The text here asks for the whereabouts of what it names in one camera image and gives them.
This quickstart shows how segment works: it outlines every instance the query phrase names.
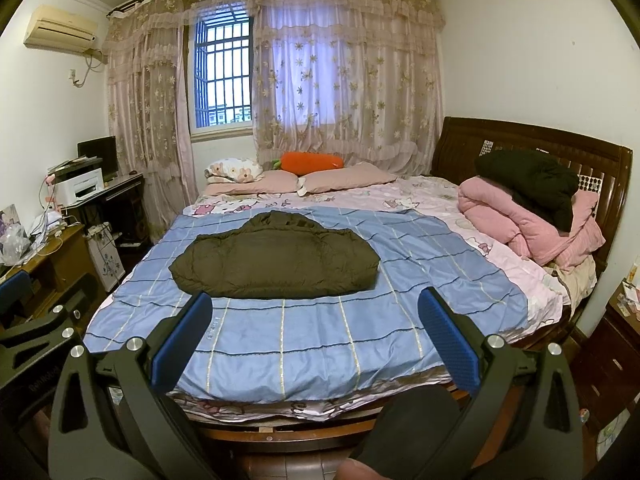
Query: bed frame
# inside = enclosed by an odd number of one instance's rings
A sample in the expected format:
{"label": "bed frame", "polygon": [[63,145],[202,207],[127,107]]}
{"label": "bed frame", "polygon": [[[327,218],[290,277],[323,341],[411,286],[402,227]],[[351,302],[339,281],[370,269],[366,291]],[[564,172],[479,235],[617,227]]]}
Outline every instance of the bed frame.
{"label": "bed frame", "polygon": [[[434,153],[431,174],[460,184],[476,174],[474,160],[483,150],[513,148],[543,150],[556,156],[562,164],[578,174],[602,180],[596,221],[607,241],[593,255],[596,272],[600,275],[606,268],[622,216],[631,172],[632,151],[606,140],[542,126],[446,117]],[[558,323],[538,330],[519,341],[518,346],[537,349],[551,341],[564,341],[574,328],[585,304],[586,300],[578,306],[573,317],[570,309],[565,309]],[[461,402],[465,399],[465,392],[457,390],[453,384],[447,386]],[[373,428],[384,403],[384,400],[370,403],[325,423],[277,418],[264,423],[208,424],[201,426],[200,430],[206,438],[226,441],[240,455],[318,452],[357,444]],[[273,457],[273,460],[277,462],[281,458]],[[318,455],[313,455],[309,460],[320,459]]]}

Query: blue plaid blanket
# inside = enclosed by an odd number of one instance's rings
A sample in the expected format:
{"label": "blue plaid blanket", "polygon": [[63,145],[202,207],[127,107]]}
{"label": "blue plaid blanket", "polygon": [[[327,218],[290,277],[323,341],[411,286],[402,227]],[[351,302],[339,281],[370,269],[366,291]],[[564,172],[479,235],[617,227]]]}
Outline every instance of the blue plaid blanket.
{"label": "blue plaid blanket", "polygon": [[[189,298],[172,280],[172,261],[197,235],[239,228],[267,210],[179,216],[95,316],[84,338],[88,349],[116,349],[174,316]],[[414,210],[294,212],[327,228],[351,228],[371,244],[380,256],[375,288],[314,300],[213,298],[212,321],[178,389],[251,403],[327,400],[440,365],[417,313],[418,295],[429,285],[485,335],[526,324],[522,291],[437,218]]]}

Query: window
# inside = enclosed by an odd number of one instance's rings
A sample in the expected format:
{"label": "window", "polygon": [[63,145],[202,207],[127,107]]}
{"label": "window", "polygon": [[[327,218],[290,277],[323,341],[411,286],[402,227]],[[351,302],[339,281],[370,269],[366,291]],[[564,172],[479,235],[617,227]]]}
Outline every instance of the window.
{"label": "window", "polygon": [[235,3],[218,7],[215,15],[194,26],[190,45],[192,132],[252,120],[251,25],[244,4]]}

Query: silver bolt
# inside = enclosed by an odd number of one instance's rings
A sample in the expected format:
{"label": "silver bolt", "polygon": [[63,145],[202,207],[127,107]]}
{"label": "silver bolt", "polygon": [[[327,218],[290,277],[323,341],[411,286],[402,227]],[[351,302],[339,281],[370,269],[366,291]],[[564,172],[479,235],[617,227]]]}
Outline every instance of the silver bolt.
{"label": "silver bolt", "polygon": [[546,347],[551,355],[560,355],[562,353],[562,347],[558,343],[549,343]]}
{"label": "silver bolt", "polygon": [[127,341],[127,350],[131,350],[135,352],[136,350],[142,348],[144,341],[142,341],[139,337],[132,337]]}
{"label": "silver bolt", "polygon": [[84,354],[84,346],[76,345],[71,349],[71,357],[80,357]]}
{"label": "silver bolt", "polygon": [[492,334],[486,339],[486,341],[489,343],[491,348],[502,348],[504,346],[504,339],[499,335]]}

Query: printer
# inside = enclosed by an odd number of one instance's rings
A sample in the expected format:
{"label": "printer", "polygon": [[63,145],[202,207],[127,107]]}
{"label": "printer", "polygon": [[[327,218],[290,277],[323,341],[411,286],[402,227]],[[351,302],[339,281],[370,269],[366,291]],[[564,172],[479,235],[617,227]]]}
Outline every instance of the printer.
{"label": "printer", "polygon": [[104,190],[102,159],[81,157],[51,168],[55,175],[54,198],[61,206],[71,206]]}

